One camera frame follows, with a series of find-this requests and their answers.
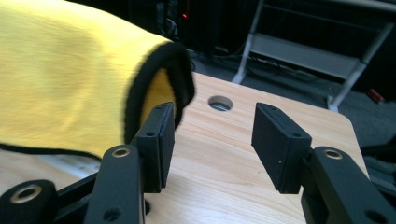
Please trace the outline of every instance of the wooden table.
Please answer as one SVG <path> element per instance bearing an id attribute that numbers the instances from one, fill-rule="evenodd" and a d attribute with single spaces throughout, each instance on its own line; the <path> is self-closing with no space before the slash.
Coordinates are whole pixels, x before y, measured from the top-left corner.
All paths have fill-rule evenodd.
<path id="1" fill-rule="evenodd" d="M 213 77 L 194 79 L 197 93 L 176 132 L 167 188 L 146 194 L 147 223 L 305 223 L 301 193 L 279 194 L 250 145 L 257 102 L 282 109 L 313 137 L 312 147 L 344 150 L 366 173 L 344 116 Z M 215 95 L 229 98 L 233 108 L 211 108 L 208 99 Z M 50 179 L 58 189 L 77 180 L 35 156 L 0 150 L 0 193 L 36 178 Z"/>

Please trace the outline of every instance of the gray floor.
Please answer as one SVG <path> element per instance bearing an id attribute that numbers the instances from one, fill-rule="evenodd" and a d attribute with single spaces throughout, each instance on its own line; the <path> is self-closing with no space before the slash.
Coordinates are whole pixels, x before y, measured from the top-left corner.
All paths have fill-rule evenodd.
<path id="1" fill-rule="evenodd" d="M 191 53 L 194 71 L 231 81 L 237 71 L 238 58 L 206 57 Z M 326 98 L 335 95 L 341 84 L 312 74 L 289 70 L 276 63 L 247 64 L 242 85 L 271 92 L 306 104 L 327 108 Z M 384 145 L 396 136 L 396 103 L 378 104 L 366 93 L 352 91 L 339 106 L 339 113 L 350 119 L 360 147 Z"/>

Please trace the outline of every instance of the yellow cloth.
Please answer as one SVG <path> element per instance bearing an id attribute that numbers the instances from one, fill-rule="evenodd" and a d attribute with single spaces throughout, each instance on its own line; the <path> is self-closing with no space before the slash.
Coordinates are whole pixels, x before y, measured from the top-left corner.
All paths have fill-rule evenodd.
<path id="1" fill-rule="evenodd" d="M 2 149 L 102 157 L 157 104 L 178 123 L 192 96 L 187 53 L 164 37 L 66 1 L 0 2 Z"/>

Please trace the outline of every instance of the yellow microfiber towel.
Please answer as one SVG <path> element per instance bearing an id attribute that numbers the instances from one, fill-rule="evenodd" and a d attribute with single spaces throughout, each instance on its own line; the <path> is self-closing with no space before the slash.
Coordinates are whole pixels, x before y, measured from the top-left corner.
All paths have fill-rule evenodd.
<path id="1" fill-rule="evenodd" d="M 177 43 L 62 0 L 0 1 L 0 148 L 101 158 L 152 107 L 194 95 Z"/>

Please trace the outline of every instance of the wooden tabletop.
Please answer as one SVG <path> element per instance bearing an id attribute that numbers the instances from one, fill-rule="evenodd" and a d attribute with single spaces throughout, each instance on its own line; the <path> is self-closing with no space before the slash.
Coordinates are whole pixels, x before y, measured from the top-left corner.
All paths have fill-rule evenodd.
<path id="1" fill-rule="evenodd" d="M 366 173 L 350 121 L 337 113 L 194 74 L 196 96 L 177 128 L 166 189 L 146 194 L 147 223 L 305 223 L 298 195 L 279 194 L 251 144 L 257 102 L 283 110 L 312 138 L 312 147 L 344 150 Z M 211 108 L 221 95 L 229 111 Z M 78 180 L 35 156 L 0 150 L 0 193 L 30 179 L 61 189 Z"/>

